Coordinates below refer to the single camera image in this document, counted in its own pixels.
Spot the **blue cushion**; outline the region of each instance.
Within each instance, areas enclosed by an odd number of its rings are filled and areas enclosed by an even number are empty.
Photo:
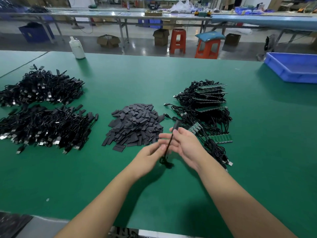
[[[219,32],[216,32],[216,31],[199,33],[199,34],[196,34],[195,36],[198,37],[203,42],[208,42],[208,41],[213,40],[213,39],[225,39],[226,38],[224,35],[222,35]]]

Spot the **green work surface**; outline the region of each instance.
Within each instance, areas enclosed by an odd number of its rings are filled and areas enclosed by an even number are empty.
[[[0,78],[7,73],[15,70],[39,56],[44,55],[46,52],[29,52],[29,51],[5,51],[0,50]]]
[[[233,162],[229,173],[273,215],[300,237],[316,237],[317,86],[283,82],[260,62],[49,52],[34,63],[67,70],[85,81],[83,104],[99,113],[88,142],[67,155],[56,147],[27,147],[0,141],[0,210],[72,219],[134,158],[141,147],[122,153],[103,147],[111,112],[133,103],[164,103],[193,80],[227,84],[233,143],[223,144]],[[18,82],[27,66],[0,79]],[[0,117],[12,108],[0,108]],[[164,131],[172,120],[161,122]],[[231,237],[198,176],[173,154],[172,169],[158,165],[129,192],[115,222],[121,227],[200,237]]]

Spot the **orange stool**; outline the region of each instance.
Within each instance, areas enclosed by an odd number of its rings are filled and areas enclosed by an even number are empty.
[[[219,53],[219,48],[220,48],[220,39],[213,39],[208,42],[205,42],[205,48],[204,50],[200,51],[200,44],[201,40],[199,40],[199,44],[196,50],[195,58],[205,58],[205,59],[217,59],[218,58],[218,53]],[[213,44],[218,44],[217,47],[217,52],[212,52],[211,47]]]
[[[180,35],[180,41],[176,41],[177,35]],[[182,28],[173,29],[172,37],[171,37],[171,44],[170,44],[170,54],[175,53],[175,49],[183,50],[185,54],[186,51],[186,31]]]

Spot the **person's right hand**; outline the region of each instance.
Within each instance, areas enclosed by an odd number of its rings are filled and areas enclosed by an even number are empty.
[[[158,143],[168,145],[171,136],[172,134],[159,134]],[[197,172],[200,169],[201,162],[210,157],[197,137],[192,132],[181,127],[178,128],[178,131],[173,130],[173,139],[169,150],[178,153]]]

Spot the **white bottle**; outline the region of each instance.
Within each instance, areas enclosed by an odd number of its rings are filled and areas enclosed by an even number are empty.
[[[78,39],[74,39],[73,37],[70,37],[69,45],[72,49],[72,52],[77,59],[83,59],[85,58],[85,52],[82,48],[82,45]]]
[[[125,0],[125,2],[126,2],[126,8],[127,8],[128,10],[130,10],[130,3],[129,3],[129,0]]]

